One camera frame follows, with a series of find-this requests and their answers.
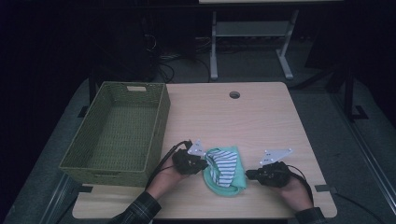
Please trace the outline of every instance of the dark background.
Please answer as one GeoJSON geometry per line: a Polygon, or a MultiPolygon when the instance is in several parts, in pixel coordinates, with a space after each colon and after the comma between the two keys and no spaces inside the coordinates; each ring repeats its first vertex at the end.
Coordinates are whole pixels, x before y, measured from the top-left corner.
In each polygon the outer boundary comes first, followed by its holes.
{"type": "MultiPolygon", "coordinates": [[[[373,2],[347,1],[325,15],[306,8],[294,38],[316,39],[307,65],[350,66],[396,126],[395,7],[390,1],[373,2]]],[[[157,12],[151,25],[142,26],[139,14],[91,7],[97,3],[0,1],[0,220],[83,80],[94,73],[102,79],[150,81],[156,58],[146,52],[142,31],[190,57],[193,38],[210,32],[207,12],[157,12]],[[184,35],[176,38],[183,28],[184,35]]]]}

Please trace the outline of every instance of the floor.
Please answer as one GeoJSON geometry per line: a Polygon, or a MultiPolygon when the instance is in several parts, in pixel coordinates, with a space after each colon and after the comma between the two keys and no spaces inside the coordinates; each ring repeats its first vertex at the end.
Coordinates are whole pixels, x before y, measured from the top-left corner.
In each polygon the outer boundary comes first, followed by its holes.
{"type": "MultiPolygon", "coordinates": [[[[279,47],[281,39],[266,39],[259,44],[249,41],[251,40],[247,40],[244,45],[233,46],[237,50],[226,49],[219,54],[219,79],[213,82],[280,81],[292,87],[320,72],[318,69],[304,67],[312,46],[309,41],[293,41],[290,44],[287,59],[295,75],[293,80],[283,77],[276,58],[275,49],[279,47]]],[[[171,82],[207,82],[209,54],[204,51],[197,58],[199,61],[181,59],[164,62],[175,72],[171,82]]],[[[163,71],[156,76],[154,82],[163,82],[163,73],[168,78],[172,76],[172,70],[168,66],[161,66],[163,71]]],[[[392,186],[396,184],[396,166],[393,162],[396,158],[396,130],[376,106],[367,88],[359,81],[355,82],[354,105],[361,105],[369,119],[355,122],[346,119],[342,111],[343,90],[333,94],[325,91],[329,77],[302,90],[290,91],[290,95],[327,184],[336,189],[339,195],[348,197],[374,214],[369,214],[356,204],[334,194],[338,214],[331,218],[330,223],[381,223],[375,216],[382,219],[383,223],[396,223],[396,213],[389,206],[391,199],[383,193],[385,190],[379,184],[371,162],[364,156],[364,149],[368,148],[384,172],[392,191],[392,186]]],[[[58,169],[82,121],[78,114],[88,104],[89,88],[86,80],[70,100],[10,210],[6,224],[106,223],[106,220],[78,220],[72,217],[71,206],[80,184],[58,169]]]]}

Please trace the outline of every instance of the wicker basket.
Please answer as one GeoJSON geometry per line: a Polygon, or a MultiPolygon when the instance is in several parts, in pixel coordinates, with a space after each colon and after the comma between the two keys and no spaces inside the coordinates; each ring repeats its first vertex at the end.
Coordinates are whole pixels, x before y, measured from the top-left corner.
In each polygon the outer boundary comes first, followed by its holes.
{"type": "Polygon", "coordinates": [[[60,169],[80,183],[144,187],[163,147],[165,84],[104,82],[60,169]]]}

